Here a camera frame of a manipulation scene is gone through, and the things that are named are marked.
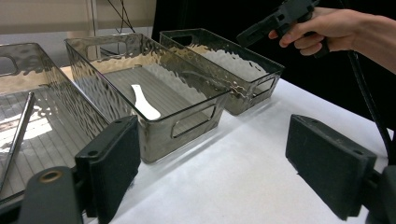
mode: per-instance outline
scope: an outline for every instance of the textured plastic bin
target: textured plastic bin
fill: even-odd
[[[270,98],[284,70],[205,29],[162,31],[160,44],[229,86],[225,109],[235,116]]]
[[[157,161],[218,126],[230,89],[152,39],[107,35],[65,44],[75,82],[106,118],[138,116],[143,162]],[[123,51],[110,52],[111,45]],[[159,117],[138,105],[141,94],[131,85],[140,86],[154,108],[149,111]]]
[[[6,170],[10,146],[29,92],[35,95],[35,106],[21,148],[15,151],[14,162],[7,172],[0,206],[22,195],[34,174],[53,166],[74,167],[76,154],[108,125],[39,45],[2,45],[0,174]]]

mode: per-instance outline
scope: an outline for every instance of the metal rod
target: metal rod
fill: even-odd
[[[1,174],[0,192],[3,189],[3,186],[7,180],[7,175],[10,170],[11,163],[13,162],[15,155],[18,153],[18,151],[21,148],[21,143],[23,141],[23,137],[26,132],[26,127],[29,123],[29,119],[32,115],[34,105],[35,105],[35,94],[33,92],[29,92],[29,95],[27,96],[26,103],[21,114],[21,119],[18,123],[17,131],[15,132],[14,139],[12,140],[12,144],[8,152],[5,169]]]

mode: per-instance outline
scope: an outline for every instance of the white tabletop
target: white tabletop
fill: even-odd
[[[364,223],[339,219],[285,157],[290,115],[318,119],[378,155],[375,124],[280,79],[271,97],[154,164],[142,163],[111,223]]]

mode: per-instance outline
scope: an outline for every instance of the person's hand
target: person's hand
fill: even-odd
[[[294,42],[295,48],[308,56],[317,53],[322,48],[320,41],[326,38],[330,51],[352,49],[361,14],[349,9],[315,7],[312,19],[294,24],[280,38],[279,45],[285,48]],[[304,36],[308,32],[315,34]],[[275,39],[278,36],[273,30],[268,37]]]

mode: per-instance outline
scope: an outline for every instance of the black background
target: black background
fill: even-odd
[[[396,19],[391,3],[390,0],[349,0],[341,5],[338,0],[322,0],[319,6],[350,7]],[[165,30],[205,28],[237,43],[237,35],[263,20],[281,4],[280,0],[158,0],[152,38],[159,41],[159,32]],[[282,49],[278,40],[268,38],[263,38],[248,48],[283,64],[286,69],[281,78],[351,112],[372,119],[345,51],[332,52],[315,59],[312,56],[302,56],[293,46]],[[380,116],[388,128],[395,130],[396,75],[364,56],[359,56],[366,83]]]

